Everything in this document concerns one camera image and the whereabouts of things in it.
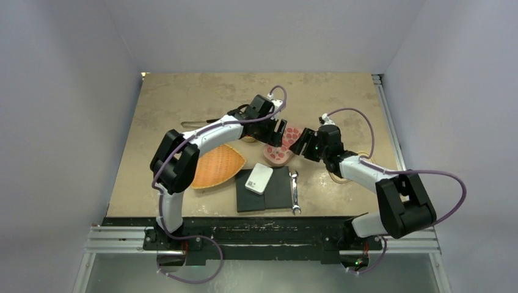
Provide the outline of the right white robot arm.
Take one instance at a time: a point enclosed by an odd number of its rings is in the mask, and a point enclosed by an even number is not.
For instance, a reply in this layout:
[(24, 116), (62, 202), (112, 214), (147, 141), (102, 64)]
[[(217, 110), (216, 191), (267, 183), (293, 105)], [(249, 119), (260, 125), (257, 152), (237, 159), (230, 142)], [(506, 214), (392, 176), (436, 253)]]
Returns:
[(317, 131), (305, 128), (290, 150), (308, 160), (323, 161), (332, 174), (354, 181), (377, 196), (378, 212), (355, 217), (343, 232), (344, 243), (358, 248), (369, 236), (399, 239), (431, 226), (437, 219), (434, 206), (417, 174), (396, 174), (363, 163), (360, 155), (346, 150), (337, 126)]

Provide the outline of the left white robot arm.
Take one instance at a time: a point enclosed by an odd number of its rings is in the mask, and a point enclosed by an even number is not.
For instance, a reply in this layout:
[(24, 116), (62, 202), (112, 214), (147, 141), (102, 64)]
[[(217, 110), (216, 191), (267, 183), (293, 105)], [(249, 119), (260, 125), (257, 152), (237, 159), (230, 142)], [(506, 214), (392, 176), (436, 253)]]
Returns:
[(180, 133), (173, 129), (162, 139), (150, 163), (151, 186), (158, 191), (157, 225), (162, 229), (158, 241), (168, 250), (180, 246), (183, 225), (183, 195), (192, 184), (199, 159), (213, 149), (249, 136), (278, 147), (286, 121), (278, 114), (287, 99), (257, 95), (252, 102), (230, 110), (223, 117), (193, 131)]

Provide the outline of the pink lunch box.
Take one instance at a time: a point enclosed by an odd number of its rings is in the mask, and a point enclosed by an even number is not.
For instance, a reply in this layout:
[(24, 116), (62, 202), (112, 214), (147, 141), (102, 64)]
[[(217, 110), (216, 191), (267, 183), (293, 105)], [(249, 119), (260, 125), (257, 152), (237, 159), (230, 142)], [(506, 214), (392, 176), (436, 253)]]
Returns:
[(286, 146), (274, 147), (265, 145), (263, 147), (263, 157), (265, 161), (274, 167), (282, 167), (294, 156), (294, 153), (290, 151)]

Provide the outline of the cream lunch box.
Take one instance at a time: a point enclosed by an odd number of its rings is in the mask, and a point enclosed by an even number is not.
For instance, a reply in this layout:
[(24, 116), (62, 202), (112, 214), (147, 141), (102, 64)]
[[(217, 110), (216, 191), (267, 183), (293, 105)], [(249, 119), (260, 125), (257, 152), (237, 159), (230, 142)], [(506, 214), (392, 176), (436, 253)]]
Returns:
[(256, 139), (254, 139), (253, 137), (250, 137), (250, 136), (245, 136), (242, 138), (242, 141), (246, 142), (246, 143), (253, 143), (256, 141)]

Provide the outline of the pink lunch box lid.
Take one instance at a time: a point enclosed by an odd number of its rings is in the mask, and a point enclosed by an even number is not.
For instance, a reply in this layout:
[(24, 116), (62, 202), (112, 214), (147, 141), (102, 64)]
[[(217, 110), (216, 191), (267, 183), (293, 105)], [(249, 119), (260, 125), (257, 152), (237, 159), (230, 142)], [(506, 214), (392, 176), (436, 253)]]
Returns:
[(288, 124), (284, 130), (281, 146), (289, 147), (299, 138), (303, 129), (292, 124)]

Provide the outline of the cream lunch box lid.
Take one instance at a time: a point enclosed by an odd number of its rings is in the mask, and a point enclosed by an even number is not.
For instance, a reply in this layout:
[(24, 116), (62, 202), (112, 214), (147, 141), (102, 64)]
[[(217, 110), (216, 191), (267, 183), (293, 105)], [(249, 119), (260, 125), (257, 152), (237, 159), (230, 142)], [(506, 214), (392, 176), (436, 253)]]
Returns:
[[(366, 151), (359, 151), (358, 153), (355, 153), (353, 151), (348, 151), (345, 154), (345, 157), (351, 157), (351, 156), (366, 157), (368, 162), (375, 163), (374, 159), (372, 158), (372, 155), (370, 155)], [(328, 172), (328, 174), (329, 174), (331, 180), (337, 184), (347, 184), (347, 183), (351, 182), (350, 179), (339, 177), (338, 175), (336, 175), (332, 172)]]

